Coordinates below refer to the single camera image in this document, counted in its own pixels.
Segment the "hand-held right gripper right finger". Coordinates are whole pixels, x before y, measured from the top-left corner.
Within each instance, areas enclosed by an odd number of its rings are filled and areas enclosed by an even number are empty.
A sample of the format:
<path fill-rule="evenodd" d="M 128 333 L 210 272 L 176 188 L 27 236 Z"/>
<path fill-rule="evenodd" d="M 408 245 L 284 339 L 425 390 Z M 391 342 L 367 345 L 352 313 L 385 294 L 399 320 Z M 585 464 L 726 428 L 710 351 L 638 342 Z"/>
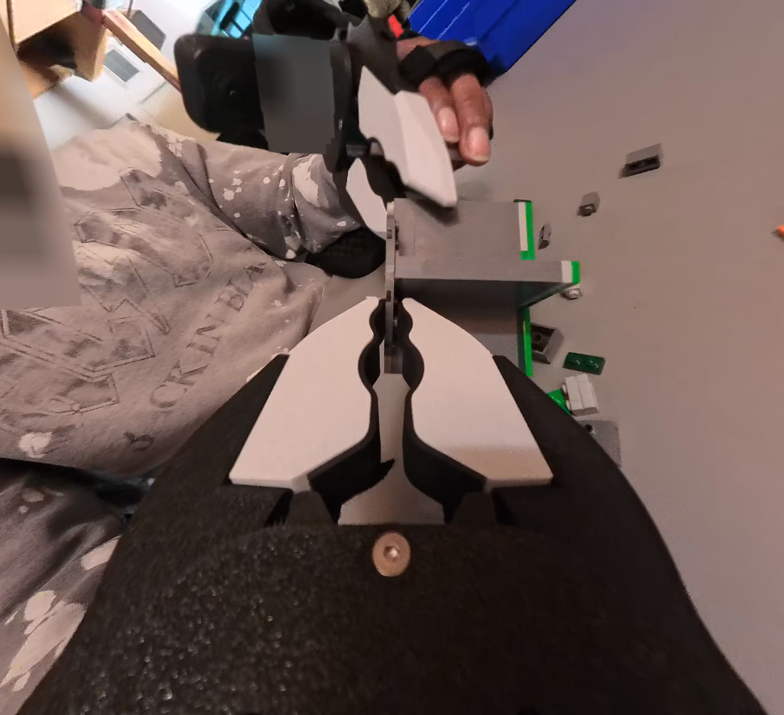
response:
<path fill-rule="evenodd" d="M 550 485 L 553 473 L 497 359 L 456 323 L 400 302 L 401 370 L 408 392 L 405 474 L 450 522 L 466 497 Z"/>

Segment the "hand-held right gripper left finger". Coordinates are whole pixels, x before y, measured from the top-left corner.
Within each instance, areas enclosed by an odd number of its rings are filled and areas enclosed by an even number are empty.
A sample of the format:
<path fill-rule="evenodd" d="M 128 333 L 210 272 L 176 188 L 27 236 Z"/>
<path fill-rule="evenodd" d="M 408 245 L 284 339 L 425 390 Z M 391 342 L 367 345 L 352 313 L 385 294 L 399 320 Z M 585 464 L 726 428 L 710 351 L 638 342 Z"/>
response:
<path fill-rule="evenodd" d="M 368 297 L 316 328 L 284 357 L 237 459 L 231 485 L 315 493 L 331 519 L 380 483 L 384 302 Z"/>

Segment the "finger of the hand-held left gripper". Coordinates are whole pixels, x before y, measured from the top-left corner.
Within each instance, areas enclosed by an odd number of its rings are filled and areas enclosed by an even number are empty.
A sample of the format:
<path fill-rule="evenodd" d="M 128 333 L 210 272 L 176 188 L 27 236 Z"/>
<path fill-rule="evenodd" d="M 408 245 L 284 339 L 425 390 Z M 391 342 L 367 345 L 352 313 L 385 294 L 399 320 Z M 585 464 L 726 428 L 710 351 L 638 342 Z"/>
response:
<path fill-rule="evenodd" d="M 388 204 L 394 200 L 394 182 L 387 164 L 380 159 L 354 159 L 346 179 L 347 194 L 359 220 L 374 234 L 390 234 L 394 220 Z"/>
<path fill-rule="evenodd" d="M 362 67 L 357 103 L 361 134 L 379 144 L 405 187 L 443 209 L 456 207 L 452 160 L 426 99 L 416 92 L 391 93 Z"/>

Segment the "dark grey square lego brick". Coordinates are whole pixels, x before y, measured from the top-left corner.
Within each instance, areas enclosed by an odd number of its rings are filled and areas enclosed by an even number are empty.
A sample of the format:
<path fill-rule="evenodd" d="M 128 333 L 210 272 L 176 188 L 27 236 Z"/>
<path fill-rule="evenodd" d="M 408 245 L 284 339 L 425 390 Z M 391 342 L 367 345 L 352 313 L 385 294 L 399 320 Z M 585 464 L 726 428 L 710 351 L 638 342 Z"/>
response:
<path fill-rule="evenodd" d="M 558 328 L 531 323 L 530 344 L 535 362 L 552 365 L 560 351 L 564 336 Z"/>

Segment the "light grey lego brick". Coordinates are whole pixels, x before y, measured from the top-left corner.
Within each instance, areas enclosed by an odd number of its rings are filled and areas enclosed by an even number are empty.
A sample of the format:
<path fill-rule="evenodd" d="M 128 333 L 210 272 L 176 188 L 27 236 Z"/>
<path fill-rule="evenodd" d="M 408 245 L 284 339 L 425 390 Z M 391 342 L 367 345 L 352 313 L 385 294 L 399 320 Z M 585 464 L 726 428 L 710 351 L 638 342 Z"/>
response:
<path fill-rule="evenodd" d="M 572 415 L 591 416 L 599 413 L 597 395 L 588 375 L 579 373 L 566 377 L 562 391 L 566 406 Z"/>

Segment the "green-topped dark lego wall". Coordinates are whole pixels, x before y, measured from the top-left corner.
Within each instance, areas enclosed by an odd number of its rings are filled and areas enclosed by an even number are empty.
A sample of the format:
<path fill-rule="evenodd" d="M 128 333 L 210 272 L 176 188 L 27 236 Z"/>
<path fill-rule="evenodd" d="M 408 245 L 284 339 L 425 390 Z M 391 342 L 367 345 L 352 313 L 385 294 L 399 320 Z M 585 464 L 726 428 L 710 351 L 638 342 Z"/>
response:
<path fill-rule="evenodd" d="M 462 200 L 454 209 L 399 198 L 387 214 L 387 323 L 411 298 L 517 358 L 533 376 L 531 308 L 576 287 L 580 262 L 540 259 L 530 200 Z"/>

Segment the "person's left forearm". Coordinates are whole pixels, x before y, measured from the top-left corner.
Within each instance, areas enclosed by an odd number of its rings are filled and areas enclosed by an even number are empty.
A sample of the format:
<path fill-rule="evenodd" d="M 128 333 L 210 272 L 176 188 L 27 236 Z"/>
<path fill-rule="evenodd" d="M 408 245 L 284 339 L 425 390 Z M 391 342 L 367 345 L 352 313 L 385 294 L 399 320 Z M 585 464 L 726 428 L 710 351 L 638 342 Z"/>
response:
<path fill-rule="evenodd" d="M 316 254 L 364 225 L 319 154 L 221 142 L 203 148 L 209 189 L 222 214 L 271 256 Z"/>

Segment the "person's left hand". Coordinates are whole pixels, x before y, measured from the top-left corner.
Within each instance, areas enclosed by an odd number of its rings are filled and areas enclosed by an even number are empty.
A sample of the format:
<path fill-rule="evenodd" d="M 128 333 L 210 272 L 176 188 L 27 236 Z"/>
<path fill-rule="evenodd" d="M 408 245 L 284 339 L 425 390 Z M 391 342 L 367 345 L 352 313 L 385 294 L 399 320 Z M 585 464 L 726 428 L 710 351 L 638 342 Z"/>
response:
<path fill-rule="evenodd" d="M 485 165 L 492 152 L 493 106 L 477 77 L 466 73 L 447 82 L 430 77 L 419 86 L 419 93 L 436 119 L 452 168 Z"/>

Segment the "brown cardboard box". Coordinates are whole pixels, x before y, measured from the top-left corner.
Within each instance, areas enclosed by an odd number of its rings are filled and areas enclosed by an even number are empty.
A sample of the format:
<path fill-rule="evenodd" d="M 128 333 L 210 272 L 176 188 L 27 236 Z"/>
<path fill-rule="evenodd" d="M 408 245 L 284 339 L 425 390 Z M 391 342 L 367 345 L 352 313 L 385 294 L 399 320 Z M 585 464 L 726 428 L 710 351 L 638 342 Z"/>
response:
<path fill-rule="evenodd" d="M 2 23 L 32 99 L 103 71 L 109 31 L 91 0 L 1 0 Z"/>

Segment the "person's grey speckled sweatshirt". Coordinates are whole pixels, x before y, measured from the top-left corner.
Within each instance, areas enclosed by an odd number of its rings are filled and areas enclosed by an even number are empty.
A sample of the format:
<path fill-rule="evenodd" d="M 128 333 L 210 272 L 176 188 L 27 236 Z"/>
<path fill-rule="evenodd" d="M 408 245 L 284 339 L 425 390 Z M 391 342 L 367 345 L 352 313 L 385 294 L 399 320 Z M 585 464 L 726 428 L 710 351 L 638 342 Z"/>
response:
<path fill-rule="evenodd" d="M 81 303 L 2 312 L 2 713 L 64 651 L 123 528 L 44 466 L 152 474 L 299 343 L 323 297 L 320 269 L 222 214 L 205 144 L 125 118 L 53 153 Z"/>

